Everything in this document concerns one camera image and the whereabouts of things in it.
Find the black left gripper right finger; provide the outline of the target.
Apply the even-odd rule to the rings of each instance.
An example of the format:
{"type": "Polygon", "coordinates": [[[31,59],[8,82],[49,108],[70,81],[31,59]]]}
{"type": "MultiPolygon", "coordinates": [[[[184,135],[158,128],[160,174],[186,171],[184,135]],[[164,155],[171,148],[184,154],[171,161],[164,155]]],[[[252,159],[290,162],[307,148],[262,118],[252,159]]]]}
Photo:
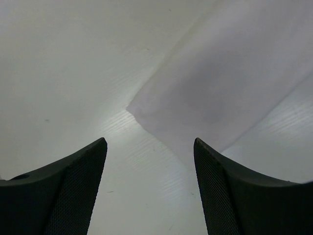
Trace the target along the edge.
{"type": "Polygon", "coordinates": [[[194,142],[194,162],[210,235],[310,235],[313,184],[279,180],[194,142]]]}

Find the white tank top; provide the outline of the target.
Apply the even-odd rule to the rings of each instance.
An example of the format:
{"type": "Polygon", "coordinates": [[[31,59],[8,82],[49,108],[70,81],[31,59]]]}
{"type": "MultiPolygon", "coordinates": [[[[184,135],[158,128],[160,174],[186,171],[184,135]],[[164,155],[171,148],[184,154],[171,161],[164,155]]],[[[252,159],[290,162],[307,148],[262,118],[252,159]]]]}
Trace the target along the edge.
{"type": "Polygon", "coordinates": [[[312,1],[218,0],[127,111],[194,169],[196,138],[227,149],[312,71],[312,1]]]}

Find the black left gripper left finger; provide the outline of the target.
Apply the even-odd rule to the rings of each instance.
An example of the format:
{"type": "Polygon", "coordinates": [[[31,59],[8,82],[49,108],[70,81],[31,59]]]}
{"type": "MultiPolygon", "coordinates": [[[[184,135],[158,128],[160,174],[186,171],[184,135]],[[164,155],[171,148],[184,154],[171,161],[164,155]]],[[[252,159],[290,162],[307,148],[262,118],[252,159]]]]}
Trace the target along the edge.
{"type": "Polygon", "coordinates": [[[86,235],[95,205],[107,142],[0,182],[2,235],[86,235]]]}

